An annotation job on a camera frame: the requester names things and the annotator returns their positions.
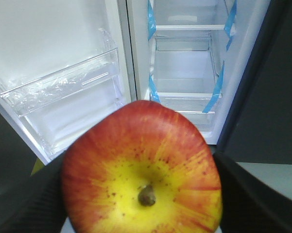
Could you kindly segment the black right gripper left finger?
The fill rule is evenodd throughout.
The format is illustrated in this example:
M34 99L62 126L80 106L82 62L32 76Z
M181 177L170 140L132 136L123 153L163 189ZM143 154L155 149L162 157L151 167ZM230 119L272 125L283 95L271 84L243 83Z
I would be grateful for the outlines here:
M0 233L59 233L67 218L61 154L33 176L0 195Z

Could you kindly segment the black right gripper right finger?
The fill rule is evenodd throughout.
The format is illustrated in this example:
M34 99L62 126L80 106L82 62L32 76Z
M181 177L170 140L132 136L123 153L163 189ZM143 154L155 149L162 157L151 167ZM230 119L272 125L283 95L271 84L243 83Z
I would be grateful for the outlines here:
M223 197L223 233L292 233L292 200L222 153L213 154Z

